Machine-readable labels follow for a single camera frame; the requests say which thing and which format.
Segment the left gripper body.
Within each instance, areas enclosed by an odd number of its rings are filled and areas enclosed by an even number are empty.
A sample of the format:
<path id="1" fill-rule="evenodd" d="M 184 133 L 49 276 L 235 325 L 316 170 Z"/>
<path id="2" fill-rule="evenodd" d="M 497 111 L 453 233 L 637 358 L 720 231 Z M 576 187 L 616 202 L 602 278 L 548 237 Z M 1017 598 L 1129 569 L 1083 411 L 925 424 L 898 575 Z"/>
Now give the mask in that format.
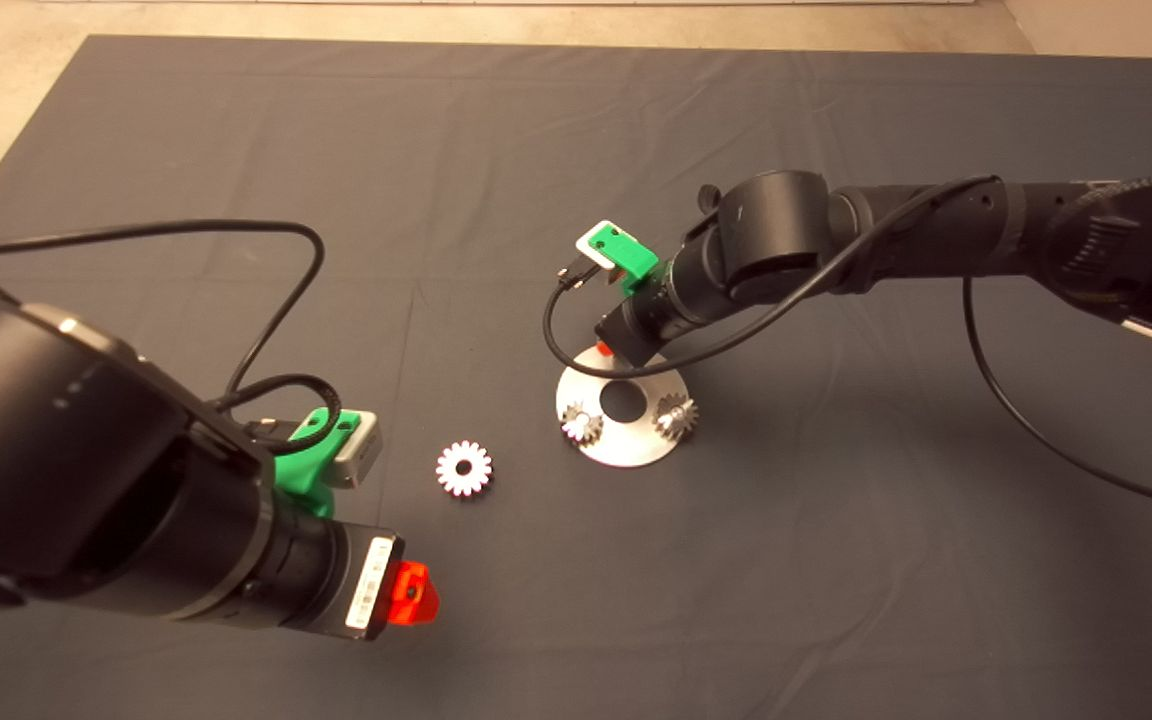
<path id="1" fill-rule="evenodd" d="M 388 626 L 404 539 L 388 528 L 342 523 L 340 530 L 340 571 L 329 584 L 324 632 L 342 639 L 376 641 Z"/>

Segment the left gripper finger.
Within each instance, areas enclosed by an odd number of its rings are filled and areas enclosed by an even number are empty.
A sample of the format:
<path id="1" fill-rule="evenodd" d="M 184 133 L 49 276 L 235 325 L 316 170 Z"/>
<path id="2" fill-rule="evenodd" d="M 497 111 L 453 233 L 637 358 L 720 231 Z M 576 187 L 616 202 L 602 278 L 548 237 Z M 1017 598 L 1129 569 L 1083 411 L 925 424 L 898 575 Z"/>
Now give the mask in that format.
<path id="1" fill-rule="evenodd" d="M 392 626 L 429 626 L 438 616 L 442 600 L 429 564 L 401 561 L 391 588 L 387 621 Z"/>

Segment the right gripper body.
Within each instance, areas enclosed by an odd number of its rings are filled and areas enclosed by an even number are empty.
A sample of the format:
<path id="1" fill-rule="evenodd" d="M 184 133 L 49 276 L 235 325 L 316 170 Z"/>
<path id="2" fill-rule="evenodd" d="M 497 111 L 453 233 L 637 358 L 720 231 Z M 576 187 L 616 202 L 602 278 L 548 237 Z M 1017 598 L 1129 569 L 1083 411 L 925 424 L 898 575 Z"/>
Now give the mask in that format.
<path id="1" fill-rule="evenodd" d="M 645 366 L 684 332 L 685 316 L 669 295 L 669 288 L 660 283 L 641 285 L 639 290 L 594 324 L 594 336 L 614 357 L 634 367 Z"/>

